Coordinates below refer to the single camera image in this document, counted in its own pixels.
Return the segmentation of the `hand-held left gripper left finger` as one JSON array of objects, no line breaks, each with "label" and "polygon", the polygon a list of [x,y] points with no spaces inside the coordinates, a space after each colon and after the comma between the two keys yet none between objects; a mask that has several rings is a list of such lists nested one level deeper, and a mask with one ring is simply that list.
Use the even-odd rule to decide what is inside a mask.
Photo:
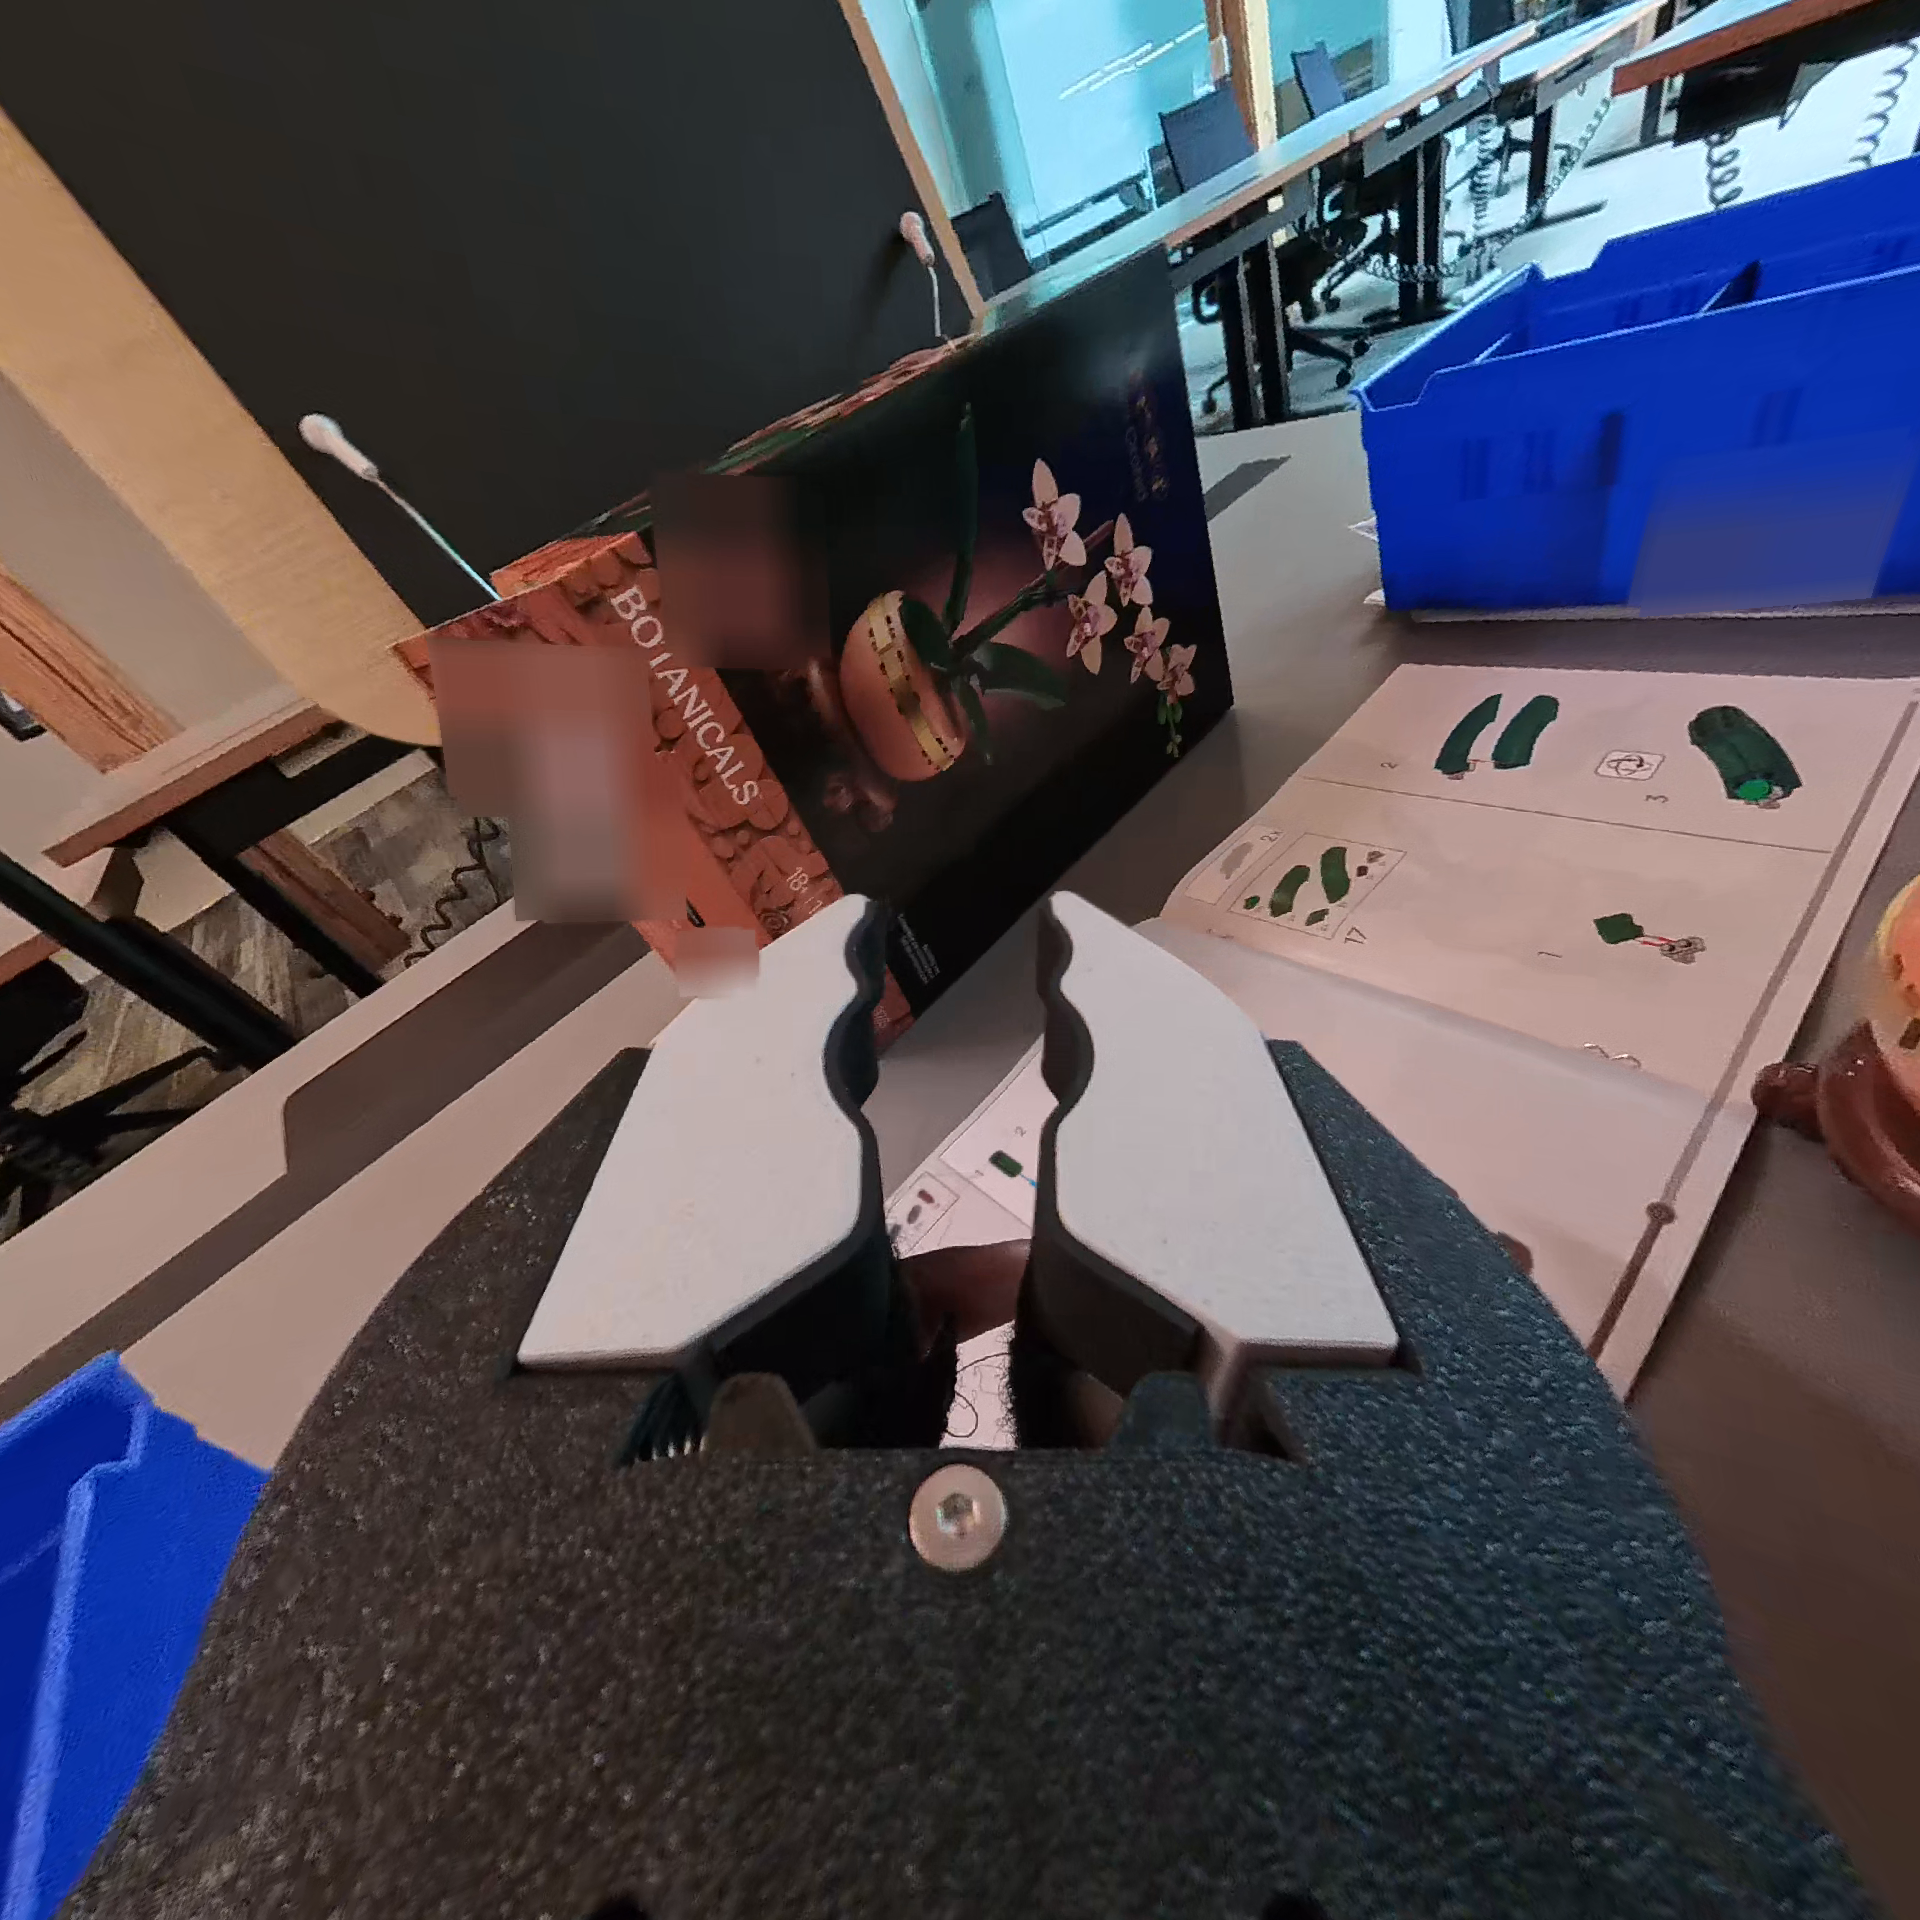
[{"label": "hand-held left gripper left finger", "polygon": [[808,1406],[922,1357],[864,1102],[886,912],[843,895],[751,987],[657,1037],[518,1347],[527,1373],[641,1373],[630,1450],[702,1444],[725,1386]]}]

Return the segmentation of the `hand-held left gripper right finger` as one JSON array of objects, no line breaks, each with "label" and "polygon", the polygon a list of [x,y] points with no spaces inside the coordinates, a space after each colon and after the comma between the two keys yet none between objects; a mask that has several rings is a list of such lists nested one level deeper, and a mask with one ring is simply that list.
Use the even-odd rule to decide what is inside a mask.
[{"label": "hand-held left gripper right finger", "polygon": [[1039,1198],[1015,1439],[1107,1444],[1153,1376],[1208,1438],[1269,1368],[1382,1368],[1402,1333],[1259,1027],[1075,894],[1040,912]]}]

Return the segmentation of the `blue plastic bin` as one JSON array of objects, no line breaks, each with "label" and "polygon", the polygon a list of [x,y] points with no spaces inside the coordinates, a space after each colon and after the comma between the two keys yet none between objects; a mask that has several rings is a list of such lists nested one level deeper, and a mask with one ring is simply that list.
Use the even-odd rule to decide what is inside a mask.
[{"label": "blue plastic bin", "polygon": [[269,1471],[118,1352],[2,1429],[2,1915],[54,1915],[145,1768]]},{"label": "blue plastic bin", "polygon": [[1398,611],[1917,597],[1917,159],[1526,268],[1359,386]]}]

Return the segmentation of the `long grey office desk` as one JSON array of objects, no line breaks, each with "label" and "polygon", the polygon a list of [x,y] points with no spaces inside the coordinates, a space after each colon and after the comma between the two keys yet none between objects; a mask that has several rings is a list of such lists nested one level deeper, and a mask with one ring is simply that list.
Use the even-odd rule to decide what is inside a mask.
[{"label": "long grey office desk", "polygon": [[1144,219],[998,294],[992,318],[1008,320],[1018,299],[1061,298],[1141,256],[1166,264],[1175,290],[1223,271],[1248,250],[1259,250],[1281,228],[1304,219],[1314,204],[1313,178],[1319,170],[1361,158],[1365,176],[1382,173],[1486,112],[1499,90],[1503,61],[1536,37],[1535,22],[1520,22],[1417,80],[1377,86],[1337,112],[1314,117]]}]

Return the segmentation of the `wood-edged grey desk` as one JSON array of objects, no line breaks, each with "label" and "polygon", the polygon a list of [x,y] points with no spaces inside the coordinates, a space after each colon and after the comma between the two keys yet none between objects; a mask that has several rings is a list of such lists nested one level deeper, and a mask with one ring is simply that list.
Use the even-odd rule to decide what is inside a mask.
[{"label": "wood-edged grey desk", "polygon": [[1847,63],[1914,38],[1917,2],[1719,2],[1709,4],[1617,67],[1625,96],[1726,63],[1763,69]]}]

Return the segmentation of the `dark brown toy piece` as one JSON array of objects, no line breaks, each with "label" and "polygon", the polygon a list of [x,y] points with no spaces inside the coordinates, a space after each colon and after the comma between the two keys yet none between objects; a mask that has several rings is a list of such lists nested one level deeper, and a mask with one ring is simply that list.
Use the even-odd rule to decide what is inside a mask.
[{"label": "dark brown toy piece", "polygon": [[1018,1319],[1029,1239],[945,1246],[898,1262],[922,1347],[945,1333],[967,1341]]}]

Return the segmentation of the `toy instruction booklet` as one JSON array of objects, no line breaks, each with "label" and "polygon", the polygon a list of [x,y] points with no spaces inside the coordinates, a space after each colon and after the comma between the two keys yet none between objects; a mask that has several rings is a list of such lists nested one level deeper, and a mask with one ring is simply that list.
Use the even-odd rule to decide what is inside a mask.
[{"label": "toy instruction booklet", "polygon": [[[1407,664],[1135,931],[1526,1246],[1625,1394],[1917,752],[1914,678]],[[902,1252],[1033,1232],[1040,1050]]]}]

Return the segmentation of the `flower print toy box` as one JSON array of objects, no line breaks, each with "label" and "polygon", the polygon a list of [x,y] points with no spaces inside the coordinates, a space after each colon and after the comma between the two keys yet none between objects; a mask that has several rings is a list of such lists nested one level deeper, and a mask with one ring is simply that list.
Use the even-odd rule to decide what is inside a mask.
[{"label": "flower print toy box", "polygon": [[722,968],[869,895],[927,1012],[1233,707],[1175,304],[1008,294],[405,639],[518,910]]}]

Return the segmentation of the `wooden side table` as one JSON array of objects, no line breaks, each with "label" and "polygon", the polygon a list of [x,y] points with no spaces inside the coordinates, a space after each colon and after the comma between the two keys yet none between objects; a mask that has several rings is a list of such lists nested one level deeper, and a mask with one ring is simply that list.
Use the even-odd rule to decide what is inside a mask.
[{"label": "wooden side table", "polygon": [[171,834],[208,874],[352,996],[371,996],[409,940],[296,826],[415,755],[302,694],[253,699],[115,768],[43,850],[63,868]]}]

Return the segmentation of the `orange toy flower pot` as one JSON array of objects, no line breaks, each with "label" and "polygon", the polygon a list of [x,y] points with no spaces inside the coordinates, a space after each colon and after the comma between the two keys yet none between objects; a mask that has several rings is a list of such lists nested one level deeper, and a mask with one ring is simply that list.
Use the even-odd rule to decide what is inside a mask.
[{"label": "orange toy flower pot", "polygon": [[1919,879],[1863,949],[1855,1022],[1818,1063],[1763,1068],[1752,1104],[1919,1235]]}]

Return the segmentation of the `curved wooden panel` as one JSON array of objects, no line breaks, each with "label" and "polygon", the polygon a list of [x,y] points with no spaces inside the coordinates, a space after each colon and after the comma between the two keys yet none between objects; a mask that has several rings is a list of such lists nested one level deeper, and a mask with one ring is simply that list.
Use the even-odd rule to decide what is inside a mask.
[{"label": "curved wooden panel", "polygon": [[2,243],[13,389],[288,688],[365,731],[440,746],[401,659],[421,620],[13,119]]}]

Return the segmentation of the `blue office chair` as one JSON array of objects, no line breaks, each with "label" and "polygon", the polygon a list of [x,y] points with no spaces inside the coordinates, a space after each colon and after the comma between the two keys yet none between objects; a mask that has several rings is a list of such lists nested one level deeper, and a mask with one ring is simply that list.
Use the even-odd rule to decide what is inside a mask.
[{"label": "blue office chair", "polygon": [[1170,196],[1229,173],[1258,154],[1235,86],[1223,80],[1160,115]]}]

